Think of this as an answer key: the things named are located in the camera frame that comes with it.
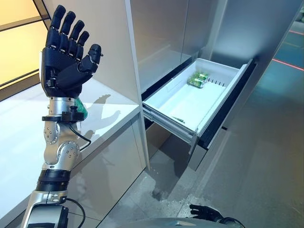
drawer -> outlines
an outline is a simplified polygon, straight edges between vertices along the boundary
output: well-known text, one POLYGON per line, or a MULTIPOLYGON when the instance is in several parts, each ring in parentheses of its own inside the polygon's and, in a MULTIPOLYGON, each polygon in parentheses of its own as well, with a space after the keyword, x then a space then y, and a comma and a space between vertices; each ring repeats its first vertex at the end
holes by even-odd
POLYGON ((144 115, 187 143, 194 137, 210 143, 255 65, 250 60, 237 69, 198 58, 143 101, 144 115), (187 84, 196 71, 209 75, 202 88, 187 84))

green component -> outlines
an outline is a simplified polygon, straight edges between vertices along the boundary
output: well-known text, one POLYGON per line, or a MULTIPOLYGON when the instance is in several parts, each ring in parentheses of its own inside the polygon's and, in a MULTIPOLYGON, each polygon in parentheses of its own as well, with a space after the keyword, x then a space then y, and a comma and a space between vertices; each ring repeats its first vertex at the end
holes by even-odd
POLYGON ((183 121, 183 120, 180 119, 180 118, 177 118, 177 117, 174 117, 174 116, 173 116, 173 118, 176 119, 176 120, 178 120, 178 121, 180 121, 180 122, 182 122, 183 124, 185 123, 185 121, 183 121))
POLYGON ((84 113, 85 114, 85 119, 87 118, 87 110, 84 106, 84 104, 81 102, 81 100, 79 99, 79 97, 75 100, 75 106, 77 106, 77 111, 80 113, 84 113))
POLYGON ((197 71, 191 77, 188 78, 188 84, 195 86, 197 88, 202 88, 207 78, 208 78, 207 73, 202 73, 197 71))

green item in drawer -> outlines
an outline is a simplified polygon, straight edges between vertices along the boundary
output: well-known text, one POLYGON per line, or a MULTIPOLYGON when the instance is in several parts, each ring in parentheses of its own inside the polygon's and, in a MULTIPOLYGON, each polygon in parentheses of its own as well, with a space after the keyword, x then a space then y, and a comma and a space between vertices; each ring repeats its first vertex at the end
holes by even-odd
POLYGON ((197 71, 188 79, 188 84, 195 86, 197 88, 202 88, 207 78, 208 78, 207 73, 202 73, 197 71))
POLYGON ((197 88, 202 88, 204 82, 203 82, 203 80, 192 76, 192 77, 188 78, 188 84, 192 85, 192 86, 195 86, 197 88))
POLYGON ((180 118, 177 118, 177 117, 174 117, 174 116, 172 116, 174 119, 176 119, 176 120, 178 120, 178 121, 180 121, 180 122, 182 122, 183 124, 185 123, 185 121, 184 120, 182 120, 182 119, 180 119, 180 118))

white countertop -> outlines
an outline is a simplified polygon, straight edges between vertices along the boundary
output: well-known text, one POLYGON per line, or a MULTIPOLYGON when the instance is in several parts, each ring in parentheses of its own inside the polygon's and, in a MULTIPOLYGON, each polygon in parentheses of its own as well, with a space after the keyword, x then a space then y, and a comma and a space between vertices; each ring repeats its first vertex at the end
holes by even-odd
MULTIPOLYGON (((138 104, 94 79, 83 85, 80 99, 88 117, 78 128, 92 141, 82 159, 140 111, 138 104)), ((25 210, 36 187, 45 149, 41 117, 48 114, 48 103, 40 84, 0 102, 0 227, 25 210)))

white wall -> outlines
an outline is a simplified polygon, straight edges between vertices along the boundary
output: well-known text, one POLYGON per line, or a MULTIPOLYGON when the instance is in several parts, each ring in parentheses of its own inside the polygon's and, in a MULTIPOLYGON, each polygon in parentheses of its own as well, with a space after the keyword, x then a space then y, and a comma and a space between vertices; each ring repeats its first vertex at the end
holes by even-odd
POLYGON ((97 43, 104 54, 94 78, 139 103, 124 0, 44 0, 44 3, 51 16, 61 4, 67 12, 76 14, 75 22, 81 19, 85 23, 84 30, 90 37, 84 53, 97 43))

